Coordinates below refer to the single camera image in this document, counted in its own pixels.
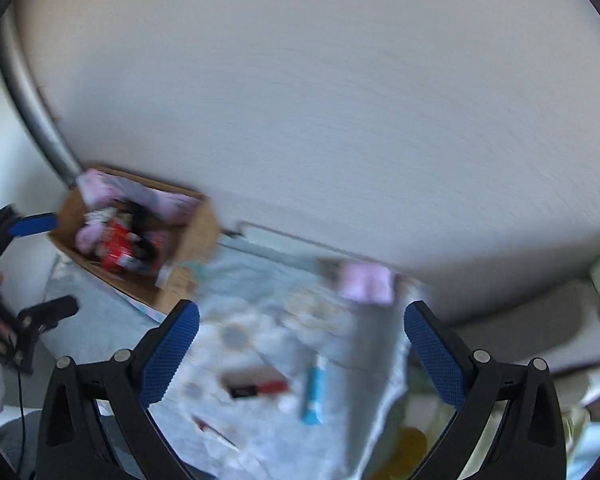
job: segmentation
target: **black cable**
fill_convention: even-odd
[[[24,443],[27,439],[27,430],[24,423],[24,408],[22,407],[22,380],[20,378],[20,370],[16,369],[16,373],[18,374],[18,397],[20,401],[20,420],[22,421],[22,444],[20,446],[20,459],[18,460],[18,468],[16,469],[16,474],[20,476],[20,472],[22,471],[22,463],[24,462]]]

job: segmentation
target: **metal screw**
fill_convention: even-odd
[[[127,350],[123,348],[122,350],[118,350],[115,354],[113,354],[113,360],[119,363],[123,363],[127,361],[131,357],[131,350]]]
[[[485,350],[476,350],[474,352],[474,359],[479,363],[488,363],[491,356]]]
[[[56,361],[56,366],[61,370],[67,368],[71,364],[71,358],[68,355],[62,356]]]
[[[534,368],[536,368],[537,370],[546,370],[547,369],[546,361],[539,357],[536,357],[533,360],[533,364],[534,364]]]

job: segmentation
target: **metal pipe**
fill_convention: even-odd
[[[33,141],[65,184],[72,185],[82,167],[58,131],[33,81],[16,28],[13,5],[0,20],[0,70]]]

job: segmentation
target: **cardboard box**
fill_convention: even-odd
[[[170,228],[175,247],[171,259],[173,270],[163,288],[158,288],[155,286],[155,276],[139,276],[131,272],[122,272],[120,275],[111,274],[103,270],[96,261],[80,254],[75,247],[75,234],[84,225],[84,214],[87,212],[87,208],[77,187],[70,190],[57,213],[58,228],[49,233],[53,244],[83,269],[155,310],[168,314],[180,300],[193,300],[198,286],[193,269],[196,264],[208,261],[212,257],[220,234],[220,226],[211,209],[208,197],[189,189],[171,186],[125,171],[105,166],[92,166],[92,168],[135,180],[153,189],[182,193],[200,200],[189,225]]]

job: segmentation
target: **blue rubber pad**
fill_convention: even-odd
[[[138,400],[144,409],[162,400],[199,328],[198,306],[189,301],[140,371]]]
[[[460,410],[465,398],[462,370],[413,304],[404,311],[404,332],[409,337],[440,399],[456,410]]]
[[[20,219],[20,221],[9,230],[9,233],[13,237],[22,237],[53,231],[56,227],[58,227],[56,215],[48,213]]]

